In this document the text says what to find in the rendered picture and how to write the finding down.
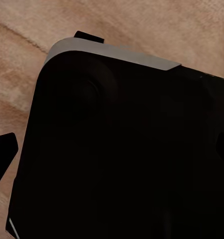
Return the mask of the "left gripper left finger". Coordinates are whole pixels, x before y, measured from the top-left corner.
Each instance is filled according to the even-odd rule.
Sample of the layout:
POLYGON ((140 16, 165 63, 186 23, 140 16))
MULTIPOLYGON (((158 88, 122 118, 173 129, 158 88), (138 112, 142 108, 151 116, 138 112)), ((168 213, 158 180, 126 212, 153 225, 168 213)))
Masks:
POLYGON ((0 180, 18 152, 15 133, 0 136, 0 180))

